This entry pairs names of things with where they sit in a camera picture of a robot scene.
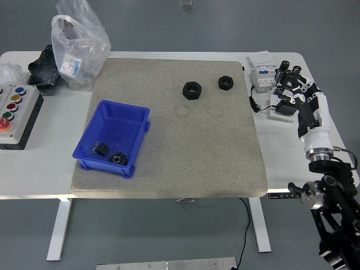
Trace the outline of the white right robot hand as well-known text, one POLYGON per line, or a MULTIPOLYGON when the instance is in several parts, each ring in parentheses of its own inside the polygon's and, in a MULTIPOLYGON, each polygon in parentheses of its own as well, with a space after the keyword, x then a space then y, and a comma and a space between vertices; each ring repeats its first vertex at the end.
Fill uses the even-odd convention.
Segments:
POLYGON ((298 110, 298 137, 304 142, 307 159, 317 155, 323 159, 333 157, 330 141, 330 113, 325 94, 316 83, 300 74, 299 67, 275 70, 276 87, 283 90, 280 97, 298 110))

